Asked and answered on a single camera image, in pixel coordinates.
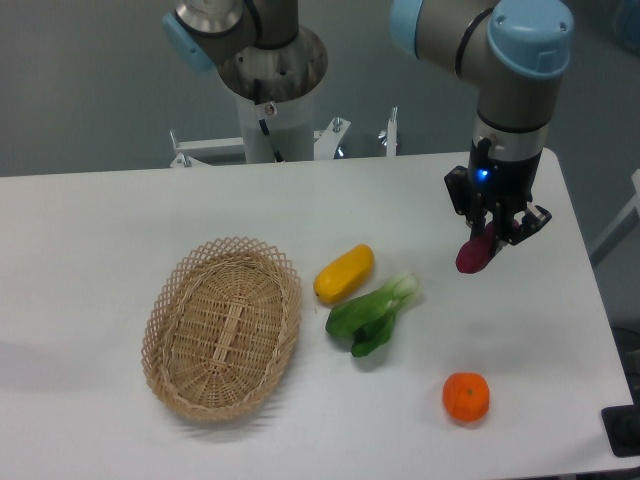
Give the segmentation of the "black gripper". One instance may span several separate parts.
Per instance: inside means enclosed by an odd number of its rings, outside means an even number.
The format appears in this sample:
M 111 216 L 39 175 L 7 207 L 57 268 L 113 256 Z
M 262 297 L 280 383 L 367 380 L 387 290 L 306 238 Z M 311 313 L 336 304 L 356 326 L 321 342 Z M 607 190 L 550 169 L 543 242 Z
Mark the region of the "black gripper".
M 531 189 L 541 153 L 529 158 L 502 160 L 497 143 L 482 137 L 472 143 L 468 166 L 456 166 L 445 177 L 453 208 L 470 226 L 470 240 L 485 230 L 492 213 L 492 256 L 538 233 L 552 219 L 545 208 L 531 203 Z

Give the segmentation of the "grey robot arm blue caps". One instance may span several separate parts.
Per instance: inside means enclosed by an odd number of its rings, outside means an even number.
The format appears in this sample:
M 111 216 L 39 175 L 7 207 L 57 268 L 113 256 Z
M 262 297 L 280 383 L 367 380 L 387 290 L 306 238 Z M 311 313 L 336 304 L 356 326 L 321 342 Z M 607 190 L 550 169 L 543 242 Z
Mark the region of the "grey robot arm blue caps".
M 279 109 L 309 95 L 328 59 L 294 1 L 178 1 L 162 21 L 194 70 L 216 70 L 247 108 L 249 162 L 309 159 L 313 131 Z M 390 32 L 403 51 L 479 90 L 466 166 L 445 178 L 470 228 L 457 263 L 470 270 L 551 218 L 531 189 L 569 64 L 574 22 L 560 1 L 396 1 Z

